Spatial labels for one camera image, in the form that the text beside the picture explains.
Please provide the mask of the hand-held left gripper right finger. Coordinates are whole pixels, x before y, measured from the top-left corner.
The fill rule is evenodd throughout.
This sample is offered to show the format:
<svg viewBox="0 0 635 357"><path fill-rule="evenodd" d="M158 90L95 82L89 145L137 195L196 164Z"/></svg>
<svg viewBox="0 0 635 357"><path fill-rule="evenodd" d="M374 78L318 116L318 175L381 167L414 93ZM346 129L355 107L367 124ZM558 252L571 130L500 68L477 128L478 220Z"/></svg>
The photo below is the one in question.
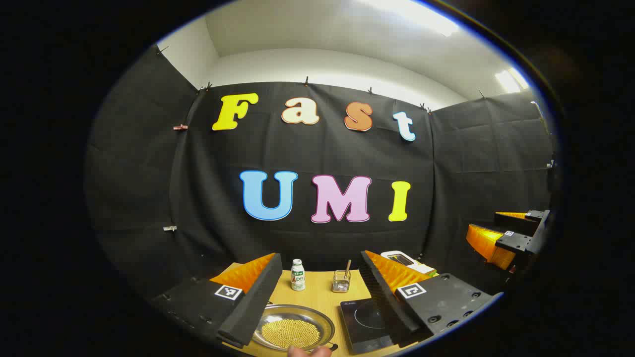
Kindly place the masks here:
<svg viewBox="0 0 635 357"><path fill-rule="evenodd" d="M371 251L361 251L359 273L399 347L426 343L478 318L503 298L453 274L419 273Z"/></svg>

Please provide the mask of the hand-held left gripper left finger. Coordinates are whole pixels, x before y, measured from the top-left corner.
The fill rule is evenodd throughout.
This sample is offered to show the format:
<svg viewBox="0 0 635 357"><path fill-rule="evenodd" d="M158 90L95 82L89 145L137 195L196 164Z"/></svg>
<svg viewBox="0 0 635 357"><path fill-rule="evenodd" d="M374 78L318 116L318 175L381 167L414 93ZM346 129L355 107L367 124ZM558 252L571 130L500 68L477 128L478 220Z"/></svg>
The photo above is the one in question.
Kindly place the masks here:
<svg viewBox="0 0 635 357"><path fill-rule="evenodd" d="M241 349L250 343L282 273L281 255L271 253L211 279L183 282L151 304L202 341Z"/></svg>

